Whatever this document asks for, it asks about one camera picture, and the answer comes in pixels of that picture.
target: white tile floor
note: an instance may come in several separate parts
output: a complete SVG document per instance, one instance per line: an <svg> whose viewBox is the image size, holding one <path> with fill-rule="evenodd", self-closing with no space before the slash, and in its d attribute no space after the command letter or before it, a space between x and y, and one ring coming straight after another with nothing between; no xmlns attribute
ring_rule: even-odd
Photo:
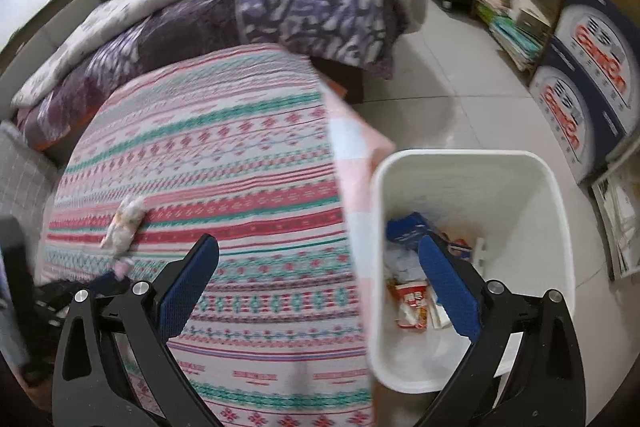
<svg viewBox="0 0 640 427"><path fill-rule="evenodd" d="M598 221L575 185L542 113L497 43L464 14L430 2L419 33L396 44L392 81L366 80L356 110L406 148L528 150L551 167L568 214L575 263L574 325L587 388L588 419L609 400L640 351L640 284L610 285ZM383 391L379 425L412 425L427 396Z"/></svg>

